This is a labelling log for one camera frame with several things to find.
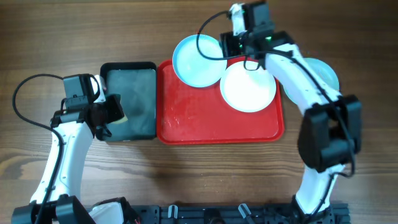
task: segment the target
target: red plastic tray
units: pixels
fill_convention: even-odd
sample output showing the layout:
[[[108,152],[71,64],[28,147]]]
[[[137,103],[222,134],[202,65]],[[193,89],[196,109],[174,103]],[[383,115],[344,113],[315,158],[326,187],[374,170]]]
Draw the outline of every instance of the red plastic tray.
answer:
[[[243,58],[229,60],[228,66]],[[194,88],[180,81],[172,61],[157,69],[157,137],[166,144],[270,142],[284,130],[279,82],[272,103],[255,113],[233,109],[223,99],[220,82]]]

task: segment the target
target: wood grain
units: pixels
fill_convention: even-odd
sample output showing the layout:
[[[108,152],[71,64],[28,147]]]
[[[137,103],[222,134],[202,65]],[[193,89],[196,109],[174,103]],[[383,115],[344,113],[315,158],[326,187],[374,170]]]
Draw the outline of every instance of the wood grain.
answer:
[[[0,4],[0,223],[27,205],[43,173],[50,133],[20,120],[11,96],[36,73],[99,73],[106,62],[171,58],[175,46],[231,1],[4,1]],[[358,173],[340,179],[332,200],[349,203],[353,223],[398,223],[398,5],[395,0],[270,0],[279,30],[307,57],[329,63],[342,92],[363,103]],[[206,33],[230,29],[219,19]],[[22,87],[22,114],[49,123],[63,98],[59,80]],[[158,140],[94,141],[81,201],[125,196],[134,205],[289,202],[303,164],[297,153],[301,115],[283,95],[286,131],[268,144],[166,146]]]

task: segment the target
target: plate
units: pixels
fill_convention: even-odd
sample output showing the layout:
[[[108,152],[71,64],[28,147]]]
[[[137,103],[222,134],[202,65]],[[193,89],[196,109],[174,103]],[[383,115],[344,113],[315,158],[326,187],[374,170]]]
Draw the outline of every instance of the plate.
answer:
[[[220,90],[224,100],[238,111],[253,113],[266,108],[276,94],[275,78],[257,62],[237,62],[229,66],[221,78]]]

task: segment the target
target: black tray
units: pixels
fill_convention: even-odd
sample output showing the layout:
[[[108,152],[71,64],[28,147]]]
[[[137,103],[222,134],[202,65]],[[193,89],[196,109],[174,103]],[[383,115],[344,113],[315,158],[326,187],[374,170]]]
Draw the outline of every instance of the black tray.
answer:
[[[104,93],[106,96],[120,95],[125,117],[107,124],[112,136],[97,134],[98,140],[129,141],[156,137],[156,69],[153,62],[102,65],[100,76],[106,85]]]

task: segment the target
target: black cable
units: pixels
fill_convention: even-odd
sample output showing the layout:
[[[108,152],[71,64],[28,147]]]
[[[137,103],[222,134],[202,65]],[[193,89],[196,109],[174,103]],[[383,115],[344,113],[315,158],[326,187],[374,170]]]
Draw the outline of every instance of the black cable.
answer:
[[[204,22],[203,25],[200,27],[200,29],[199,29],[199,31],[198,31],[198,35],[197,35],[197,49],[198,49],[199,54],[200,54],[202,57],[204,57],[205,59],[208,59],[208,60],[229,60],[229,59],[238,58],[238,57],[242,56],[242,55],[238,55],[238,56],[231,56],[231,57],[213,58],[213,57],[209,57],[209,56],[206,56],[205,54],[203,54],[203,52],[202,52],[202,51],[200,50],[200,48],[199,48],[199,36],[200,36],[201,32],[203,31],[203,29],[205,28],[205,26],[206,26],[210,21],[212,21],[213,19],[219,17],[220,15],[223,15],[223,14],[228,15],[228,13],[229,13],[229,11],[221,11],[221,12],[218,12],[218,13],[216,13],[214,16],[211,16],[208,20],[206,20],[206,22]]]
[[[63,110],[63,104],[65,103],[65,100],[67,100],[66,98],[61,100],[61,110]]]
[[[40,222],[40,219],[42,218],[43,212],[44,212],[44,207],[45,207],[45,205],[46,205],[46,203],[47,203],[47,200],[48,200],[49,197],[50,197],[51,191],[53,190],[53,183],[54,183],[55,177],[56,177],[56,175],[57,175],[57,172],[58,172],[58,170],[59,170],[59,166],[60,166],[60,162],[61,162],[61,158],[62,158],[62,154],[63,154],[63,139],[62,139],[60,133],[58,133],[56,130],[54,130],[54,129],[52,129],[51,127],[48,127],[48,126],[46,126],[46,125],[44,125],[44,124],[40,124],[40,123],[38,123],[38,122],[35,122],[35,121],[32,121],[32,120],[30,120],[30,119],[25,118],[23,115],[20,114],[20,112],[19,112],[18,109],[17,109],[17,106],[16,106],[16,96],[17,96],[17,93],[18,93],[18,91],[19,91],[19,88],[20,88],[25,82],[27,82],[27,81],[29,81],[29,80],[31,80],[31,79],[33,79],[33,78],[36,78],[36,77],[53,77],[53,78],[58,78],[58,79],[61,79],[61,80],[63,80],[63,78],[62,78],[62,77],[59,77],[59,76],[56,76],[56,75],[51,75],[51,74],[38,74],[38,75],[33,75],[33,76],[29,77],[29,78],[26,78],[24,81],[22,81],[22,82],[17,86],[17,88],[16,88],[15,91],[14,91],[14,94],[12,95],[12,107],[14,108],[15,114],[17,114],[18,117],[20,117],[20,119],[23,119],[24,121],[26,121],[26,122],[28,122],[28,123],[30,123],[30,124],[36,125],[36,126],[38,126],[38,127],[47,129],[47,130],[53,132],[53,133],[56,135],[56,137],[58,138],[59,151],[58,151],[57,160],[56,160],[56,162],[55,162],[55,166],[54,166],[53,172],[52,172],[52,174],[51,174],[51,178],[50,178],[49,184],[48,184],[48,186],[47,186],[47,188],[46,188],[46,192],[45,192],[45,195],[44,195],[44,198],[43,198],[42,206],[40,207],[39,213],[37,214],[37,218],[36,218],[36,221],[35,221],[35,223],[39,223],[39,222]]]
[[[246,62],[248,61],[248,57],[249,57],[249,56],[244,56],[243,68],[244,68],[245,70],[251,71],[251,72],[257,71],[257,70],[260,68],[260,66],[261,66],[260,63],[257,63],[257,68],[256,68],[256,69],[248,69],[248,68],[246,68]]]

